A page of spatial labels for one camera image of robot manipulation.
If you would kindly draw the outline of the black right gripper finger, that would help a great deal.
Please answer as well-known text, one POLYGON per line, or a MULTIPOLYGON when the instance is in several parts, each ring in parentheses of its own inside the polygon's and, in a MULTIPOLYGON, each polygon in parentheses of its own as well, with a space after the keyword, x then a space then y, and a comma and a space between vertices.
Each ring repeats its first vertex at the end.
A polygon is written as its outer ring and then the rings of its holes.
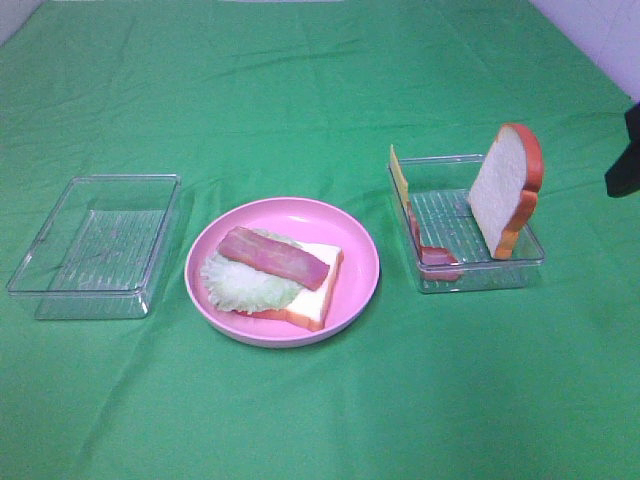
POLYGON ((609 197, 620 198, 639 190, 639 104, 625 112, 629 144, 616 162, 605 173, 606 192, 609 197))

